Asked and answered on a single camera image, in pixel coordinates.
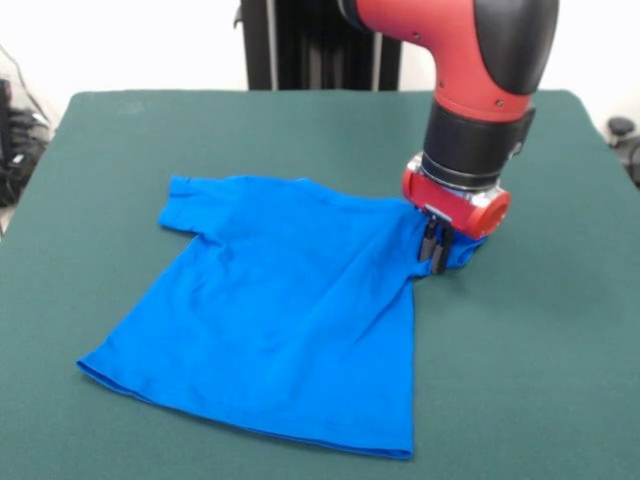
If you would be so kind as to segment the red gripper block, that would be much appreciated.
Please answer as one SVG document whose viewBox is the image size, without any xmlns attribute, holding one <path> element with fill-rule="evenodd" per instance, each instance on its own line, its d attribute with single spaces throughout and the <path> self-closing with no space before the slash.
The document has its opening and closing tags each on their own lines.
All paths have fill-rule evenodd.
<svg viewBox="0 0 640 480">
<path fill-rule="evenodd" d="M 474 240 L 492 235 L 501 225 L 511 204 L 511 194 L 499 185 L 470 192 L 443 186 L 422 169 L 422 155 L 415 154 L 402 177 L 404 197 L 417 208 L 435 215 L 455 231 Z M 454 231 L 442 227 L 431 217 L 424 230 L 419 260 L 432 259 L 431 272 L 440 275 L 447 269 Z"/>
</svg>

